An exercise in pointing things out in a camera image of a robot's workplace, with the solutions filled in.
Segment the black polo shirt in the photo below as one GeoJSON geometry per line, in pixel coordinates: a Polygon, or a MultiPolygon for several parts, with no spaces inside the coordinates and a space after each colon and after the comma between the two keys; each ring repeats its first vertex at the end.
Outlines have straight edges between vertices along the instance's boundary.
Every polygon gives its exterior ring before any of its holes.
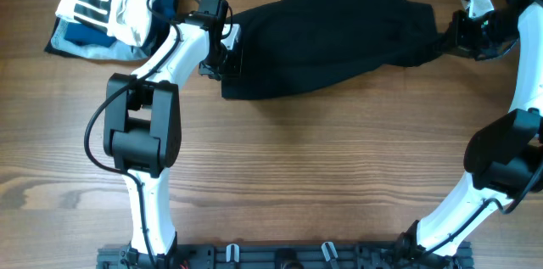
{"type": "Polygon", "coordinates": [[[280,0],[235,14],[241,75],[226,99],[312,92],[383,64],[417,67],[440,56],[431,5],[408,0],[280,0]]]}

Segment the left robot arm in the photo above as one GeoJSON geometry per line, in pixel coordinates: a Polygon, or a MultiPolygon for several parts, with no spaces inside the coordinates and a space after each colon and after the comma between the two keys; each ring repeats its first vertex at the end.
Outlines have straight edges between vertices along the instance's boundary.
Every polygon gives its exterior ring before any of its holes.
{"type": "Polygon", "coordinates": [[[112,261],[99,251],[99,268],[179,268],[177,232],[169,201],[170,168],[182,142],[179,91],[193,71],[221,81],[240,73],[238,39],[227,0],[198,0],[198,9],[171,22],[163,46],[130,75],[109,78],[104,152],[126,183],[132,239],[112,261]]]}

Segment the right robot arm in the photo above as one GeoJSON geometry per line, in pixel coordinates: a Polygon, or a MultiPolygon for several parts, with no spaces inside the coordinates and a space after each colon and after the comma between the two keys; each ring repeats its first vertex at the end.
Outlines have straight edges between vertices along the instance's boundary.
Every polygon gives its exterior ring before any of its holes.
{"type": "Polygon", "coordinates": [[[492,60],[520,44],[516,88],[504,116],[476,132],[464,173],[445,200],[414,221],[389,252],[398,268],[446,268],[462,241],[495,211],[512,213],[542,189],[542,0],[461,0],[434,50],[492,60]]]}

